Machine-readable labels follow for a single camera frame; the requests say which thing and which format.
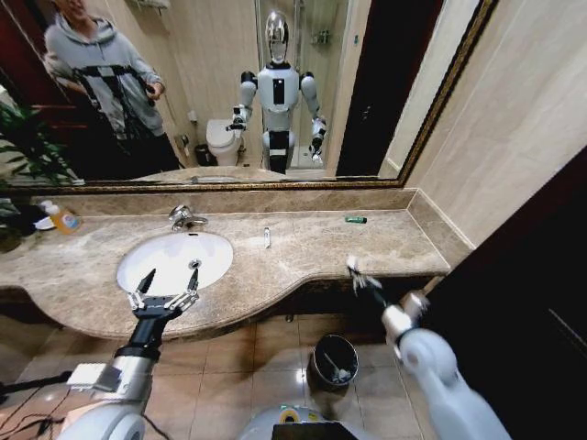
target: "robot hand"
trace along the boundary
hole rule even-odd
[[[327,133],[327,121],[322,116],[317,116],[312,120],[312,145],[310,152],[314,162],[322,161],[322,142]]]
[[[250,117],[250,109],[245,107],[244,105],[235,105],[234,113],[232,115],[232,124],[227,126],[227,131],[230,130],[246,130],[247,129],[247,121]]]

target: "toilet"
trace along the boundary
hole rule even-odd
[[[230,124],[232,121],[229,119],[210,119],[205,129],[205,141],[218,160],[218,166],[237,165],[241,130],[227,131]]]

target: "orange bottle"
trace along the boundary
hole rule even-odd
[[[63,234],[71,234],[82,225],[82,219],[77,215],[70,213],[67,209],[60,208],[51,200],[46,200],[40,204],[47,213],[55,227]]]

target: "humanoid robot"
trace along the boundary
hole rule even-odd
[[[327,132],[326,120],[318,114],[316,81],[311,72],[300,74],[285,60],[289,30],[285,16],[271,12],[267,17],[265,35],[271,62],[257,76],[251,71],[240,75],[240,104],[234,107],[232,124],[227,130],[246,130],[252,116],[255,93],[259,91],[267,131],[262,135],[263,162],[271,171],[285,174],[294,153],[295,134],[290,129],[292,114],[302,91],[312,114],[312,160],[321,162],[322,142]]]

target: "cable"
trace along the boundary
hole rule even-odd
[[[63,403],[65,402],[65,399],[67,399],[68,397],[70,397],[70,393],[72,392],[71,388],[67,389],[67,392],[65,393],[65,395],[63,396],[63,398],[59,401],[59,403],[57,404],[57,406],[55,406],[55,408],[53,408],[53,410],[49,413],[49,416],[52,416],[58,409],[60,406],[63,405]]]
[[[33,422],[30,422],[22,427],[20,427],[20,425],[28,418],[28,417],[42,417],[40,419],[34,420]],[[26,431],[28,428],[36,425],[36,424],[46,424],[49,423],[49,425],[43,429],[42,431],[39,429],[39,433],[37,434],[37,437],[39,437],[39,435],[42,435],[45,433],[45,431],[47,430],[47,428],[50,429],[50,432],[52,433],[53,431],[53,425],[54,424],[62,424],[65,421],[64,418],[61,419],[54,419],[53,417],[48,416],[47,414],[29,414],[24,416],[22,419],[20,419],[20,422],[18,422],[17,426],[15,426],[14,428],[12,428],[9,431],[6,431],[4,433],[1,433],[0,436],[2,436],[2,440],[8,440],[10,437],[12,437],[14,434],[18,434],[22,431]]]
[[[145,415],[145,414],[141,414],[141,415],[143,416],[143,419],[145,419],[147,422],[149,422],[149,424],[151,425],[151,427],[155,430],[155,432],[157,434],[159,434],[165,440],[172,440],[172,438],[168,434],[164,433],[161,429],[159,429],[157,427],[157,425],[149,417],[147,417],[147,415]]]
[[[8,417],[6,417],[6,419],[2,422],[2,424],[0,424],[0,430],[6,426],[6,424],[8,423],[8,421],[10,421],[10,419],[12,419],[12,417],[16,413],[18,413],[18,411],[23,406],[25,406],[28,403],[28,401],[30,401],[34,397],[34,395],[37,394],[40,391],[41,388],[43,388],[43,387],[38,387],[36,390],[34,390],[33,392],[31,392],[30,395],[25,399],[25,401],[23,401],[22,403],[20,403],[20,405],[18,405],[17,408],[14,411],[12,411]]]
[[[23,407],[23,406],[24,406],[24,405],[25,405],[27,402],[29,402],[29,401],[30,401],[30,399],[31,399],[31,398],[32,398],[32,397],[35,395],[35,393],[36,393],[37,391],[39,391],[41,388],[42,388],[42,387],[40,387],[40,388],[36,389],[36,390],[35,390],[35,392],[31,393],[31,395],[30,395],[30,396],[28,396],[28,398],[27,398],[25,401],[23,401],[23,402],[20,404],[20,406],[19,406],[19,407],[18,407],[18,408],[17,408],[15,411],[13,411],[13,412],[10,414],[10,415],[8,416],[8,418],[6,418],[6,420],[4,420],[4,422],[2,423],[2,426],[0,426],[0,429],[1,429],[1,428],[3,428],[3,427],[6,425],[6,423],[8,422],[8,420],[9,420],[9,419],[10,419],[10,418],[11,418],[11,417],[14,415],[14,414],[16,414],[16,413],[17,413],[17,411],[18,411],[20,408],[22,408],[22,407]],[[53,425],[54,425],[54,424],[59,424],[59,423],[62,423],[62,422],[63,422],[63,420],[65,420],[65,419],[54,419],[54,418],[52,417],[52,415],[53,415],[53,414],[54,414],[54,413],[55,413],[55,412],[56,412],[56,411],[57,411],[57,410],[60,408],[60,406],[62,406],[62,405],[63,405],[63,403],[64,403],[64,402],[65,402],[65,400],[66,400],[66,399],[69,397],[69,395],[70,395],[70,393],[71,393],[71,392],[72,392],[72,389],[71,389],[71,388],[68,388],[68,390],[67,390],[67,392],[65,393],[65,395],[62,397],[62,399],[59,401],[59,403],[57,403],[57,405],[56,405],[56,406],[55,406],[55,407],[54,407],[54,408],[51,410],[51,412],[50,412],[49,414],[33,413],[33,414],[28,414],[28,415],[25,415],[25,416],[24,416],[22,419],[20,419],[20,421],[17,423],[17,425],[16,425],[14,428],[12,428],[12,429],[9,429],[8,431],[5,431],[5,432],[3,432],[3,433],[0,433],[0,437],[4,437],[4,435],[8,435],[8,437],[4,437],[4,438],[10,438],[10,436],[11,436],[11,435],[14,435],[14,434],[16,434],[16,433],[19,433],[20,431],[24,431],[24,430],[26,430],[26,429],[30,428],[31,426],[34,426],[35,424],[49,423],[49,424],[50,424],[49,426],[45,427],[44,429],[39,429],[39,434],[40,434],[40,435],[44,434],[44,433],[45,433],[45,431],[47,430],[47,428],[49,428],[49,429],[50,429],[50,437],[52,438],[52,437],[53,437],[53,435],[52,435],[52,432],[53,432]],[[22,424],[22,423],[23,423],[23,422],[24,422],[24,421],[25,421],[27,418],[30,418],[30,417],[41,417],[41,418],[39,418],[38,420],[36,420],[36,421],[34,421],[34,422],[31,422],[31,423],[27,424],[26,426],[23,426],[22,428],[18,429],[18,428],[20,427],[20,425],[21,425],[21,424]]]

